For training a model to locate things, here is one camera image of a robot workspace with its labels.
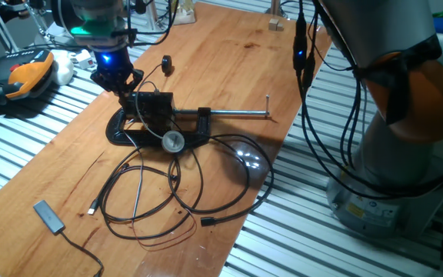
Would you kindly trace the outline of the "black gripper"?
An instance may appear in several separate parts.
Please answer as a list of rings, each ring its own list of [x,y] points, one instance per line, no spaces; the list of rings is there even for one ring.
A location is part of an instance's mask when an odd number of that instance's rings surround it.
[[[144,72],[133,67],[126,47],[117,48],[114,51],[109,49],[93,52],[97,62],[97,71],[91,73],[91,80],[105,91],[117,96],[120,104],[127,103],[131,98],[131,93],[141,83]]]

